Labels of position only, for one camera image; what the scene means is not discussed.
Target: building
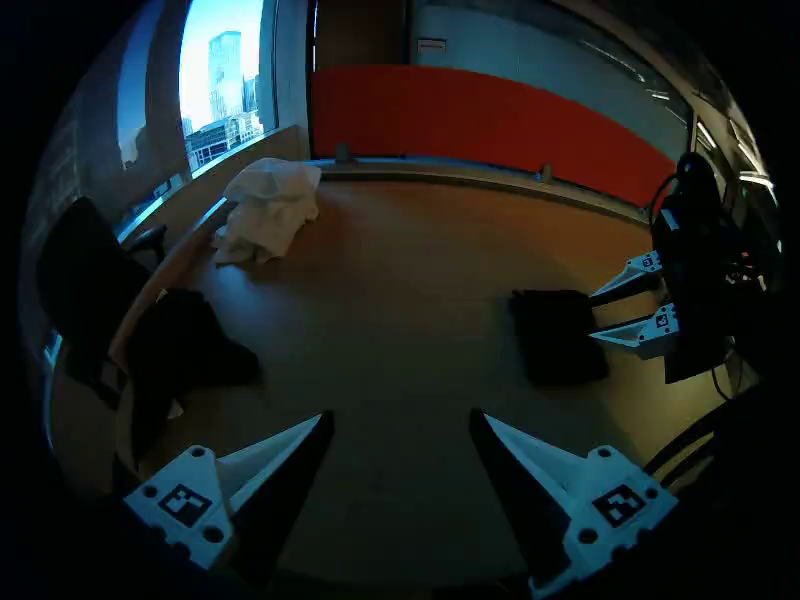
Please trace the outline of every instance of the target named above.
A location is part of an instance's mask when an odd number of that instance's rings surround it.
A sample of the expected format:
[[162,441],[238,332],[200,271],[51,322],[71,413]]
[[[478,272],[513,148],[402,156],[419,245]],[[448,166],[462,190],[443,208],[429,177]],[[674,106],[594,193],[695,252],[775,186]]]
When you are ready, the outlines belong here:
[[256,78],[248,79],[244,82],[242,88],[242,108],[244,112],[253,112],[258,110],[258,104],[256,102]]
[[258,112],[255,110],[237,115],[236,121],[242,144],[264,133],[264,126],[259,122]]
[[186,137],[186,156],[192,171],[236,148],[242,143],[240,126],[246,129],[240,117],[218,119],[201,127]]
[[214,121],[242,112],[242,34],[225,31],[208,42],[208,86]]

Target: wooden desk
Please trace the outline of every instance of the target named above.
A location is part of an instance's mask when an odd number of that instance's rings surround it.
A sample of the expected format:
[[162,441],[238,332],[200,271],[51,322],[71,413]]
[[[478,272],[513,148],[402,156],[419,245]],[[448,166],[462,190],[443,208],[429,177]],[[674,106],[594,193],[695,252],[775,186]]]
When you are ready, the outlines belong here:
[[[263,381],[186,398],[145,475],[190,444],[226,454],[323,409],[336,434],[279,566],[327,580],[434,586],[522,571],[467,432],[473,406],[583,454],[645,461],[718,403],[707,376],[665,386],[660,359],[609,354],[611,376],[532,388],[505,298],[590,292],[650,248],[638,227],[562,204],[428,183],[323,182],[288,255],[185,285],[261,359]],[[652,311],[642,295],[601,325]]]

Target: skyscraper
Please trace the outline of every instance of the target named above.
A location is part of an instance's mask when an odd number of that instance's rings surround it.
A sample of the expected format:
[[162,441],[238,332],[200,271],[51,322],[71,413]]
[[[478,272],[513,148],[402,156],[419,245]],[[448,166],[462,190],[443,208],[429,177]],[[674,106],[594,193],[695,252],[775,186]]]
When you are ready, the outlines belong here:
[[208,42],[208,87],[214,121],[242,112],[242,34],[225,31]]
[[256,79],[248,79],[244,82],[244,91],[242,93],[242,106],[244,112],[252,112],[258,108],[256,104]]

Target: chair backrest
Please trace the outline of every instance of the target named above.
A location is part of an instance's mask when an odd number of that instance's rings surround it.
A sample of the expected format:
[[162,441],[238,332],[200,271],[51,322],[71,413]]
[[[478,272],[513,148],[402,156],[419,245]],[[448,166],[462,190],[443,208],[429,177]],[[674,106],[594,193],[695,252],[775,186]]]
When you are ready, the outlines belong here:
[[53,226],[36,268],[39,298],[53,326],[71,346],[101,356],[147,278],[86,197]]

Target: chair armrest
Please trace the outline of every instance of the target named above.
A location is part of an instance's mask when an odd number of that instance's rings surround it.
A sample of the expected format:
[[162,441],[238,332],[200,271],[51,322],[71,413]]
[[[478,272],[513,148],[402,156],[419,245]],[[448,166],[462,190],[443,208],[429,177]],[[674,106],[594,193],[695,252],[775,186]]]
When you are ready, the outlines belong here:
[[159,225],[137,235],[128,246],[128,253],[134,254],[142,250],[152,250],[156,253],[158,262],[164,260],[164,235],[167,233],[166,225]]

